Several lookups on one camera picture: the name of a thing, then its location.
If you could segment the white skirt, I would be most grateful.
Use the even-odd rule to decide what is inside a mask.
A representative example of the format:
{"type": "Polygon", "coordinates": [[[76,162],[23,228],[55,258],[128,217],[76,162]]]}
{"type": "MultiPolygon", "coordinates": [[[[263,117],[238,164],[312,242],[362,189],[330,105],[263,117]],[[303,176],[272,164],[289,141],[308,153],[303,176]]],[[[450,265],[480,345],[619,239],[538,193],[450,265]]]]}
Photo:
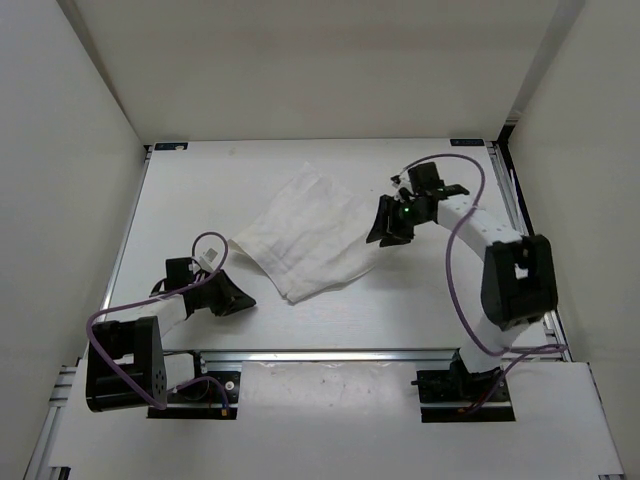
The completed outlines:
{"type": "Polygon", "coordinates": [[[382,250],[366,242],[374,214],[365,199],[306,163],[230,244],[296,304],[381,261],[382,250]]]}

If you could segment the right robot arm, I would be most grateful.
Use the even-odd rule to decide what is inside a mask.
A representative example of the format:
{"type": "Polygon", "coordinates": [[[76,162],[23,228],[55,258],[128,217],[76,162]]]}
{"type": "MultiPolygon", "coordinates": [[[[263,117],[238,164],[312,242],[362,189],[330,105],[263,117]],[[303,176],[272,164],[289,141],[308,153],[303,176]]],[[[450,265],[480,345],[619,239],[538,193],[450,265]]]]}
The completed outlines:
{"type": "Polygon", "coordinates": [[[503,356],[515,351],[516,339],[556,309],[558,292],[550,241],[524,235],[481,209],[480,194],[440,177],[437,156],[406,166],[391,182],[393,195],[379,199],[366,238],[380,247],[410,243],[419,225],[435,223],[447,230],[445,278],[458,318],[469,340],[457,352],[462,366],[449,375],[449,387],[470,400],[486,384],[485,373],[498,369],[503,356]],[[480,302],[475,324],[466,318],[453,279],[453,247],[462,241],[482,261],[480,302]]]}

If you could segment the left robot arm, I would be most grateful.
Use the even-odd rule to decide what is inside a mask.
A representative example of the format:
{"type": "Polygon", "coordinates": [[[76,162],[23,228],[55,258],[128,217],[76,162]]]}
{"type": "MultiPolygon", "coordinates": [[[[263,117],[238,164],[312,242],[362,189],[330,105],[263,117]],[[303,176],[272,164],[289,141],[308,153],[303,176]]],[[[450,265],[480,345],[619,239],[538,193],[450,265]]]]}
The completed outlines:
{"type": "Polygon", "coordinates": [[[104,412],[144,405],[164,410],[207,400],[228,417],[230,382],[210,372],[196,351],[165,351],[162,339],[199,311],[226,317],[255,307],[256,300],[205,258],[168,259],[165,271],[149,304],[121,310],[120,318],[90,327],[86,404],[104,412]]]}

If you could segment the right blue table label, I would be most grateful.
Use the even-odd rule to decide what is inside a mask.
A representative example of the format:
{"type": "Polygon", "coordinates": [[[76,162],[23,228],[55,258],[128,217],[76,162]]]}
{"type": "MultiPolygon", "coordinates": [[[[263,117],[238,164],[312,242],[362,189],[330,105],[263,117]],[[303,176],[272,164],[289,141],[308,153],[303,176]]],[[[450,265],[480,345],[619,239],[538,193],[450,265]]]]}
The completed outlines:
{"type": "Polygon", "coordinates": [[[483,139],[474,139],[474,138],[451,138],[450,145],[452,147],[484,147],[485,142],[483,139]]]}

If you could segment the blue table label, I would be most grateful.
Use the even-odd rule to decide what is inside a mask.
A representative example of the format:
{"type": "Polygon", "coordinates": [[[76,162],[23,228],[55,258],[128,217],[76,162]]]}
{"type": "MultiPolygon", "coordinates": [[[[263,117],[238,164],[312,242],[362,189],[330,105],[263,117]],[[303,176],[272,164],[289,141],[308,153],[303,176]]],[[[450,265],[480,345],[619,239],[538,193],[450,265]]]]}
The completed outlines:
{"type": "Polygon", "coordinates": [[[189,146],[188,142],[158,142],[154,145],[154,151],[184,151],[189,146]]]}
{"type": "Polygon", "coordinates": [[[484,147],[485,142],[483,139],[474,139],[474,138],[451,138],[450,145],[452,147],[484,147]]]}

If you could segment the front white cover board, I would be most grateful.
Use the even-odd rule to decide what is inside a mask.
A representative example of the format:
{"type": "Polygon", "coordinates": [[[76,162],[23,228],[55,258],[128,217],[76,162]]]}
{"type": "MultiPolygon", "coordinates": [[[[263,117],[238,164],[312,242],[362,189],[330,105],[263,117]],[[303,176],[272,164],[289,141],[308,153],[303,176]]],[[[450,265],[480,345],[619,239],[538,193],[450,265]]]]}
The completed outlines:
{"type": "Polygon", "coordinates": [[[247,363],[235,419],[91,412],[78,372],[50,462],[74,479],[597,479],[623,469],[580,363],[509,376],[515,418],[426,424],[409,363],[247,363]]]}

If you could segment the left blue table label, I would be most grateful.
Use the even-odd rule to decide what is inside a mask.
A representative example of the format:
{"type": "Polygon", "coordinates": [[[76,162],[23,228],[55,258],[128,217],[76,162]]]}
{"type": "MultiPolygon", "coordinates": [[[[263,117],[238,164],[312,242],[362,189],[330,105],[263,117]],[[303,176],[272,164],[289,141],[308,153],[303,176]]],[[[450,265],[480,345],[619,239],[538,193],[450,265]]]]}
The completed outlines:
{"type": "Polygon", "coordinates": [[[154,145],[154,151],[184,151],[189,146],[188,142],[158,142],[154,145]]]}

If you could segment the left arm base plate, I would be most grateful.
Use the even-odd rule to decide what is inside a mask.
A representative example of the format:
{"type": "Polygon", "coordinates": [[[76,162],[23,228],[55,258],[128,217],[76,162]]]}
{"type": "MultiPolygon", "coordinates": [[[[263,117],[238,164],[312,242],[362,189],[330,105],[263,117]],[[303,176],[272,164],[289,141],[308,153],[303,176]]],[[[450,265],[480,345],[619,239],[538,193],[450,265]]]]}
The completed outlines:
{"type": "Polygon", "coordinates": [[[167,407],[147,409],[148,419],[236,420],[241,371],[219,369],[198,351],[170,352],[165,357],[167,407]]]}

